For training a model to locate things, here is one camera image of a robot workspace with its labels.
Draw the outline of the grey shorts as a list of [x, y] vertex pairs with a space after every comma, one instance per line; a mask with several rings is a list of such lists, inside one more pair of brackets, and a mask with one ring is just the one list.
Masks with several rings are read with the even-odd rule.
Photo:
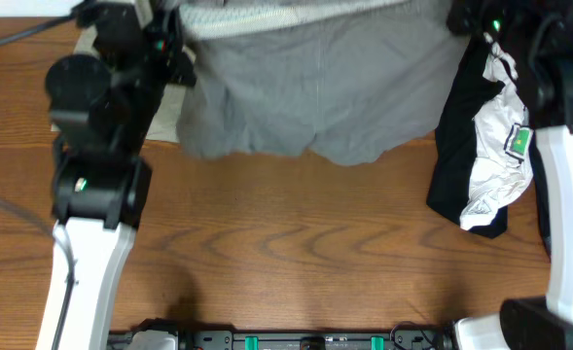
[[231, 153], [372, 162], [437, 125], [467, 42], [447, 1], [410, 1], [192, 44], [177, 123], [197, 158]]

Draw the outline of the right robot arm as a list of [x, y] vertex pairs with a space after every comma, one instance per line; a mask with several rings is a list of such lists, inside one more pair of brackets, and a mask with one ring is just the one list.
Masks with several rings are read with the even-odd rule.
[[458, 35], [488, 33], [516, 60], [544, 164], [552, 240], [547, 293], [456, 322], [453, 346], [573, 349], [573, 0], [455, 1], [447, 26]]

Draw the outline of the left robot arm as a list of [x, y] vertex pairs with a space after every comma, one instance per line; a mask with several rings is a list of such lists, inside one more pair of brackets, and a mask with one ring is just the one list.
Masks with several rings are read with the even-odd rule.
[[49, 70], [54, 140], [53, 270], [37, 347], [102, 349], [152, 170], [140, 152], [168, 85], [196, 83], [182, 20], [155, 1], [86, 1], [90, 53]]

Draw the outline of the black garment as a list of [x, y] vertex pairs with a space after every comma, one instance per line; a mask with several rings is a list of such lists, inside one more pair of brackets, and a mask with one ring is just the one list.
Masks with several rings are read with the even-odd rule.
[[470, 40], [435, 129], [438, 159], [426, 204], [457, 226], [469, 201], [470, 176], [477, 157], [474, 117], [504, 87], [502, 82], [483, 77], [489, 52], [484, 41]]

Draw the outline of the folded khaki shorts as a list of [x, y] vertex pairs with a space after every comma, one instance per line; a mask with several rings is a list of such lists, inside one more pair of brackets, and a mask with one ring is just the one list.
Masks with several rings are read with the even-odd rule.
[[172, 142], [187, 87], [150, 87], [142, 77], [142, 29], [98, 24], [92, 51], [74, 52], [48, 71], [52, 125], [75, 148], [135, 152], [146, 140]]

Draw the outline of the white shirt with green logo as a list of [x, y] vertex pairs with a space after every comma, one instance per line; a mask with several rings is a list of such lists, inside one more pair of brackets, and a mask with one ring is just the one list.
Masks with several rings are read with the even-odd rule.
[[517, 94], [516, 63], [490, 35], [484, 41], [480, 73], [487, 82], [504, 86], [473, 117], [476, 159], [468, 202], [459, 217], [465, 230], [491, 225], [502, 208], [523, 194], [533, 177], [529, 159], [533, 131], [528, 126], [528, 110]]

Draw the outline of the black shorts with pink hem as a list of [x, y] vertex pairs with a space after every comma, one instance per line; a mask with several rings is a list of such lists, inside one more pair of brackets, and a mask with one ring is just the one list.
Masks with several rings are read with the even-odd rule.
[[541, 154], [537, 147], [537, 137], [534, 136], [529, 148], [530, 163], [533, 172], [533, 182], [536, 193], [536, 206], [540, 236], [548, 257], [552, 253], [550, 209], [547, 178]]

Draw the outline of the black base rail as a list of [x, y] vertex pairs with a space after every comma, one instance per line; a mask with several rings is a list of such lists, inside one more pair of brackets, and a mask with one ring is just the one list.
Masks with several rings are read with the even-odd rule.
[[239, 332], [183, 329], [147, 319], [126, 332], [110, 332], [107, 350], [452, 350], [452, 330], [404, 322], [385, 332]]

